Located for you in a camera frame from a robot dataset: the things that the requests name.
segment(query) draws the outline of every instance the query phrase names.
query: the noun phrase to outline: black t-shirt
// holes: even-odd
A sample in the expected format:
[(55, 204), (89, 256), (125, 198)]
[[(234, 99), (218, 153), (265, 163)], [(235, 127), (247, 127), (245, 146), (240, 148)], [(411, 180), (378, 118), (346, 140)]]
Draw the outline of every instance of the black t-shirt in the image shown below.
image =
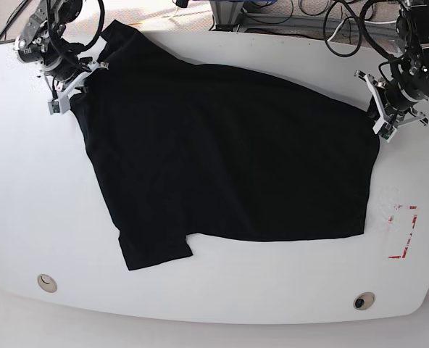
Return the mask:
[(365, 112), (260, 72), (189, 64), (116, 21), (102, 37), (109, 70), (72, 110), (129, 270), (191, 256), (192, 233), (364, 232), (379, 151)]

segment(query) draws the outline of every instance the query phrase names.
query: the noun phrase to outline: floor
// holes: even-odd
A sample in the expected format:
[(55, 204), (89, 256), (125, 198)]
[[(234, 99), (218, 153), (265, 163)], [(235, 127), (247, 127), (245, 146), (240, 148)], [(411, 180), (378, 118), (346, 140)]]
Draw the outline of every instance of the floor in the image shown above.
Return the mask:
[[(0, 0), (0, 31), (5, 22), (21, 0)], [(278, 0), (276, 4), (262, 9), (250, 7), (252, 12), (274, 13), (289, 15), (291, 0)], [(302, 15), (298, 0), (293, 0), (295, 15)], [(316, 13), (322, 10), (327, 1), (332, 0), (301, 0), (305, 11)], [(34, 12), (39, 0), (32, 0), (26, 10), (20, 15), (14, 25), (8, 30), (7, 38), (15, 38), (24, 28), (27, 18)], [(172, 0), (104, 0), (106, 9), (105, 25), (113, 19), (126, 24), (134, 24), (139, 30), (208, 30), (212, 25), (212, 12), (208, 1), (190, 1), (187, 9), (179, 9), (175, 13)], [(352, 8), (359, 13), (364, 0), (352, 4)], [(398, 16), (399, 5), (379, 3), (373, 21), (395, 20)], [(332, 13), (333, 17), (346, 16), (341, 5), (337, 5)], [(99, 17), (99, 6), (96, 0), (84, 0), (83, 9), (77, 20), (67, 27), (68, 34), (90, 33), (96, 30)], [(348, 42), (348, 36), (340, 36), (338, 41)]]

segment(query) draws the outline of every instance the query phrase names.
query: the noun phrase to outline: white tabletop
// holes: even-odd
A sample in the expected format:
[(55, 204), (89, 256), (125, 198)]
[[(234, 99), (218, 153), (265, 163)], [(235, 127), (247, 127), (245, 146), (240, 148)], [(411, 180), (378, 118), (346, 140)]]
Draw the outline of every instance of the white tabletop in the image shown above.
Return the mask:
[[(370, 49), (338, 58), (302, 38), (147, 36), (190, 62), (268, 72), (361, 108), (370, 92), (354, 72), (377, 75), (381, 61)], [(261, 244), (197, 234), (188, 237), (193, 257), (129, 272), (77, 121), (71, 113), (49, 115), (50, 93), (37, 72), (17, 61), (11, 45), (0, 46), (2, 288), (90, 310), (210, 323), (361, 320), (406, 315), (422, 304), (429, 287), (429, 126), (407, 126), (382, 144), (362, 236)], [(419, 109), (429, 117), (429, 103)], [(341, 136), (349, 131), (342, 125)], [(417, 209), (395, 210), (399, 204)], [(388, 258), (402, 256), (411, 232), (406, 257)], [(39, 288), (41, 273), (57, 281), (57, 292)], [(375, 304), (355, 310), (355, 297), (366, 291)]]

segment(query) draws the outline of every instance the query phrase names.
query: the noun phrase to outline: circular grommet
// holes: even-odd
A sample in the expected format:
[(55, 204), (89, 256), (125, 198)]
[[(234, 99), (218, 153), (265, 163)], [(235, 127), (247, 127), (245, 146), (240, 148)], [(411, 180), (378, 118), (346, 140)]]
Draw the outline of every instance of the circular grommet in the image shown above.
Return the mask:
[(372, 306), (374, 301), (375, 295), (372, 292), (365, 292), (353, 301), (353, 307), (355, 310), (366, 310)]
[(50, 275), (46, 274), (38, 275), (38, 284), (41, 289), (49, 293), (54, 293), (58, 289), (55, 280)]

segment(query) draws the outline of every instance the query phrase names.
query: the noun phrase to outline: cloth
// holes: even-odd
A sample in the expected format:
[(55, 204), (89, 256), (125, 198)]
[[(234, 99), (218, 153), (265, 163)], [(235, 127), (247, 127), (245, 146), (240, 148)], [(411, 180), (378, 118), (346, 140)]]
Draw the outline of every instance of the cloth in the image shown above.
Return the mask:
[(102, 37), (109, 70), (72, 110), (129, 270), (190, 257), (192, 233), (364, 232), (379, 151), (365, 112), (260, 72), (189, 64), (117, 21)]

